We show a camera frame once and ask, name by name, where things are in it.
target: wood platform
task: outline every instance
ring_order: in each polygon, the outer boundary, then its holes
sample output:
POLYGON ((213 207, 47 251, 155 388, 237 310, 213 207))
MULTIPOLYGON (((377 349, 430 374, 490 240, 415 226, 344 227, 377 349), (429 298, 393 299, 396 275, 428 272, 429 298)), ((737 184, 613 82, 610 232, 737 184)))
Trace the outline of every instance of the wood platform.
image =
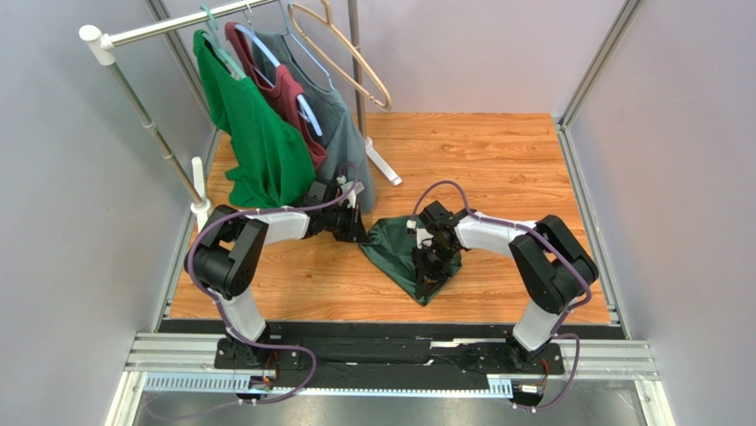
MULTIPOLYGON (((375 147, 404 179, 390 186, 373 168, 376 208, 363 215, 366 229, 381 217, 412 213, 421 193, 441 179, 464 187, 474 209, 496 217, 562 218, 584 247, 580 221, 552 118, 547 114, 369 114, 375 147)), ((232 183, 224 172, 236 165, 223 136, 209 176, 214 205, 228 203, 232 183)), ((451 186, 440 200, 462 207, 451 186)), ((328 233, 265 247, 250 286, 267 319, 438 322, 515 322, 529 301, 514 261, 482 250, 463 254, 462 270, 426 307, 419 306, 355 245, 328 233)), ((593 301, 568 321, 609 322, 600 285, 593 301)), ((218 318, 209 298, 183 273, 171 318, 218 318)))

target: metal pole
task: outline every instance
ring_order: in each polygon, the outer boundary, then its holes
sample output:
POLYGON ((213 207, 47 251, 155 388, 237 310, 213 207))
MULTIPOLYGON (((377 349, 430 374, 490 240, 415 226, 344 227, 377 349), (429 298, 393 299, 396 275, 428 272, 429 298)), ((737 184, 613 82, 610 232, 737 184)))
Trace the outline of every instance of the metal pole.
POLYGON ((570 127, 572 121, 575 120, 580 107, 583 105, 583 101, 586 100, 588 93, 590 92, 591 88, 593 88, 596 79, 603 71, 603 68, 609 60, 609 57, 619 44, 619 40, 622 38, 625 30, 627 30, 627 28, 630 26, 630 22, 638 12, 638 8, 641 6, 641 3, 643 3, 643 0, 625 0, 625 4, 619 11, 617 18, 614 20, 614 24, 612 24, 611 29, 609 30, 609 34, 607 34, 606 38, 604 38, 603 43, 599 48, 599 51, 596 53, 593 62, 591 63, 590 67, 588 67, 588 71, 583 76, 583 80, 580 82, 578 89, 575 91, 575 94, 572 95, 570 103, 567 104, 567 109, 564 110, 564 114, 562 114, 562 118, 560 119, 559 124, 563 128, 570 127))
MULTIPOLYGON (((359 14, 357 11, 357 0, 349 0, 349 31, 351 43, 357 51, 360 51, 359 47, 359 14)), ((358 84, 362 84, 362 67, 355 59, 351 59, 352 66, 354 67, 354 81, 358 84)), ((354 91, 354 97, 357 101, 357 126, 359 132, 362 133, 363 138, 367 138, 367 126, 365 122, 365 98, 359 91, 354 91)))
MULTIPOLYGON (((248 5, 249 7, 257 7, 263 4, 273 3, 274 1, 276 0, 248 0, 248 1, 223 4, 218 7, 214 7, 210 9, 210 13, 212 13, 213 16, 216 18, 220 18, 221 16, 230 15, 232 13, 245 10, 247 9, 248 5)), ((131 31, 125 31, 120 34, 104 35, 104 38, 105 38, 104 42, 106 43, 106 45, 103 47, 106 50, 112 50, 114 47, 122 46, 128 43, 138 42, 139 40, 144 40, 146 38, 164 34, 169 31, 173 31, 175 29, 180 29, 184 27, 189 27, 194 24, 199 24, 206 20, 209 20, 209 17, 208 17, 208 14, 205 12, 197 12, 191 15, 174 18, 172 20, 161 20, 160 22, 155 22, 152 25, 147 25, 142 28, 132 29, 131 31)))
POLYGON ((113 77, 115 77, 115 80, 118 82, 118 84, 121 85, 123 92, 126 93, 126 97, 129 98, 129 101, 131 101, 131 104, 137 111, 139 120, 142 121, 142 127, 144 127, 148 133, 153 135, 155 143, 157 143, 158 147, 162 150, 162 158, 166 162, 168 162, 170 167, 173 168, 173 171, 176 172, 176 174, 178 175, 178 180, 181 181, 184 189, 189 193, 189 196, 192 197, 194 204, 202 204, 204 200, 202 199, 202 197, 200 197, 200 194, 197 193, 197 190, 194 188, 192 181, 189 180, 186 172, 184 172, 184 168, 182 168, 181 164, 179 164, 178 160, 176 160, 176 156, 173 155, 173 150, 170 149, 170 146, 168 146, 165 138, 160 133, 160 129, 158 129, 157 125, 150 117, 150 114, 147 113, 145 106, 142 105, 142 101, 139 100, 139 97, 134 92, 134 89, 131 88, 131 84, 129 84, 126 76, 123 75, 121 68, 118 67, 118 64, 116 62, 113 62, 112 64, 107 66, 107 69, 109 69, 110 72, 113 73, 113 77))

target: gray wall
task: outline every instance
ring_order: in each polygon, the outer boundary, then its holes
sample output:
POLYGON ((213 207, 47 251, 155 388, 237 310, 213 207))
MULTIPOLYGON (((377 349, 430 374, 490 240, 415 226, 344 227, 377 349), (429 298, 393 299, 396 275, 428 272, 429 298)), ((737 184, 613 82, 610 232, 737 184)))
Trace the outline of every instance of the gray wall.
POLYGON ((646 0, 571 130, 681 425, 753 424, 756 3, 646 0))
MULTIPOLYGON (((151 16, 141 0, 2 14, 0 423, 100 425, 189 198, 77 33, 151 16)), ((162 39, 116 56, 182 163, 207 154, 211 127, 162 39)))
MULTIPOLYGON (((173 16, 199 10, 194 0, 163 2, 173 16)), ((320 0, 297 3, 323 13, 320 0)), ((394 111, 561 114, 623 3, 359 0, 358 8, 364 56, 391 91, 394 111)), ((349 36, 347 0, 331 5, 336 25, 349 36)), ((351 71, 351 55, 336 38, 306 15, 298 16, 307 34, 351 71)), ((241 13, 218 21, 228 20, 247 23, 241 13)), ((277 4, 255 8, 252 23, 266 31, 285 28, 277 4)), ((181 31, 190 48, 197 28, 202 26, 181 31)), ((297 54, 295 43, 289 46, 308 74, 322 75, 297 54)), ((352 103, 351 86, 338 76, 334 84, 352 103)))

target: metal hanger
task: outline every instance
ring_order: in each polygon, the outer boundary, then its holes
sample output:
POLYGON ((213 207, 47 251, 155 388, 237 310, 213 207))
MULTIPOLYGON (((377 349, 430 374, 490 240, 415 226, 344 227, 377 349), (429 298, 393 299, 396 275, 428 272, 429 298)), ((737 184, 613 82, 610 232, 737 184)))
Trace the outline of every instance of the metal hanger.
POLYGON ((283 3, 281 2, 281 0, 278 1, 278 4, 281 9, 281 16, 283 16, 284 24, 286 25, 286 33, 284 33, 283 35, 291 36, 291 38, 294 39, 294 41, 297 44, 299 44, 299 47, 301 47, 302 50, 305 53, 307 53, 307 56, 309 56, 310 59, 312 59, 312 61, 315 62, 315 65, 317 65, 318 68, 320 68, 323 71, 323 74, 325 74, 326 78, 328 79, 328 85, 331 87, 332 91, 335 91, 336 88, 334 87, 334 81, 331 80, 331 73, 329 73, 328 70, 325 67, 323 67, 323 65, 320 64, 320 62, 318 62, 317 59, 315 59, 315 56, 312 53, 310 53, 310 51, 308 51, 306 47, 304 47, 304 43, 299 41, 299 38, 297 38, 294 32, 291 30, 291 20, 289 20, 288 14, 284 11, 283 3))
POLYGON ((218 23, 216 21, 216 17, 213 16, 212 13, 210 13, 210 9, 205 4, 202 4, 200 8, 208 14, 209 18, 209 21, 205 22, 205 24, 208 26, 209 34, 204 33, 202 34, 202 36, 210 43, 210 46, 212 46, 213 48, 213 52, 219 59, 221 59, 221 62, 231 67, 232 71, 236 73, 239 78, 243 77, 245 75, 244 70, 241 69, 239 64, 237 64, 236 61, 231 58, 231 55, 229 55, 228 52, 225 51, 220 45, 217 34, 218 23))
POLYGON ((358 91, 362 96, 370 99, 373 103, 375 103, 380 109, 383 111, 389 111, 391 110, 391 95, 389 94, 389 90, 386 89, 386 86, 383 85, 383 82, 381 82, 381 79, 378 78, 378 75, 373 71, 373 69, 370 67, 370 65, 367 64, 367 61, 365 58, 362 57, 362 55, 355 49, 354 45, 351 43, 351 41, 342 34, 341 31, 339 31, 339 28, 334 25, 334 16, 333 13, 331 13, 331 4, 328 0, 320 0, 320 2, 323 4, 323 8, 326 10, 326 17, 323 18, 322 16, 318 15, 316 12, 314 12, 312 9, 309 9, 305 6, 302 6, 301 4, 288 4, 288 17, 291 19, 291 22, 294 24, 294 28, 299 32, 299 34, 302 36, 305 42, 307 42, 310 46, 312 46, 315 51, 323 57, 323 59, 326 60, 328 65, 330 65, 336 73, 338 73, 341 77, 344 78, 344 80, 347 81, 356 91, 358 91), (340 42, 351 53, 351 56, 360 64, 360 66, 365 70, 365 73, 367 76, 370 77, 371 80, 373 80, 373 83, 378 87, 378 90, 381 91, 381 94, 383 95, 384 101, 380 101, 379 99, 376 99, 375 96, 371 95, 369 91, 365 87, 362 86, 362 84, 357 83, 354 78, 352 78, 349 73, 341 69, 332 59, 330 59, 316 44, 313 42, 305 33, 302 27, 300 27, 299 23, 296 21, 296 16, 294 14, 295 10, 299 10, 301 12, 304 12, 305 14, 310 15, 313 19, 315 19, 318 23, 326 26, 334 35, 336 38, 339 39, 340 42))
MULTIPOLYGON (((252 12, 252 8, 249 6, 249 2, 247 2, 247 8, 249 9, 250 12, 252 12)), ((246 13, 244 14, 244 17, 247 19, 247 23, 249 24, 249 27, 252 28, 252 21, 249 20, 249 17, 247 16, 246 13)), ((263 41, 260 40, 259 37, 257 37, 257 35, 255 34, 255 31, 249 28, 246 28, 241 24, 236 24, 234 27, 237 30, 239 30, 241 33, 243 33, 245 36, 247 36, 247 38, 252 40, 252 43, 254 43, 258 49, 260 49, 263 55, 265 55, 265 57, 271 62, 271 64, 274 67, 276 68, 280 67, 281 63, 278 60, 278 58, 276 58, 273 52, 270 49, 268 49, 268 46, 266 46, 265 43, 263 43, 263 41)), ((254 67, 254 69, 255 69, 255 72, 258 75, 262 76, 263 79, 271 87, 274 87, 273 83, 271 83, 271 81, 268 80, 265 77, 265 75, 263 75, 263 73, 259 69, 257 69, 257 67, 254 67)), ((307 99, 304 98, 304 95, 302 94, 297 95, 296 101, 299 104, 300 115, 302 116, 302 118, 304 118, 304 120, 307 121, 312 126, 312 129, 315 131, 316 135, 323 136, 323 130, 320 128, 320 123, 318 122, 318 118, 315 117, 315 113, 312 112, 312 108, 310 108, 310 104, 307 103, 307 99)))

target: green shirt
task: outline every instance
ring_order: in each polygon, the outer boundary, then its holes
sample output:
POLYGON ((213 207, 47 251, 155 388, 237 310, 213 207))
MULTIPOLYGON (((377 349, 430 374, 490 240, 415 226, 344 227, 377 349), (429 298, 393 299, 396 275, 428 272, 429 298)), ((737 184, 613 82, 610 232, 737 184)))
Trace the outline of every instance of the green shirt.
POLYGON ((229 73, 203 34, 194 33, 194 55, 210 118, 231 135, 239 162, 225 174, 234 181, 229 201, 240 207, 291 205, 315 180, 302 135, 268 106, 252 79, 229 73))
MULTIPOLYGON (((360 244, 359 248, 378 269, 394 280, 415 302, 425 306, 449 281, 419 299, 415 297, 417 284, 412 248, 417 245, 417 240, 415 235, 407 233, 407 219, 409 218, 409 216, 401 216, 379 219, 367 232, 370 242, 360 244)), ((462 255, 458 254, 452 260, 452 276, 456 275, 461 268, 462 255)))

